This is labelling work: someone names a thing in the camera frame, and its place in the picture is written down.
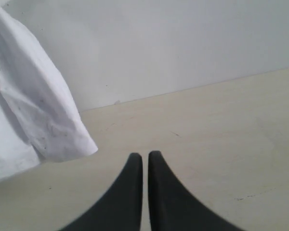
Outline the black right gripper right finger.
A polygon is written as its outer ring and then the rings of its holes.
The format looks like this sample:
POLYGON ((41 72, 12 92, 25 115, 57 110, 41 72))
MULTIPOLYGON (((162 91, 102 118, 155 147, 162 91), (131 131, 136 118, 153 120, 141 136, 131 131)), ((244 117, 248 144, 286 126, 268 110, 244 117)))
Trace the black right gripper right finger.
POLYGON ((239 231, 195 198, 160 151, 148 156, 148 203, 153 231, 239 231))

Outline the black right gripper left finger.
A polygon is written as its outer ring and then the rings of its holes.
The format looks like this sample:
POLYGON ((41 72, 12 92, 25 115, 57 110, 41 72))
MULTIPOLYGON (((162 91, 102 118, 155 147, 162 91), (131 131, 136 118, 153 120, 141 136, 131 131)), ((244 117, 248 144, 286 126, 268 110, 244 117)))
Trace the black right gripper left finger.
POLYGON ((127 162, 106 193, 64 231, 139 231, 143 205, 143 161, 138 153, 127 162))

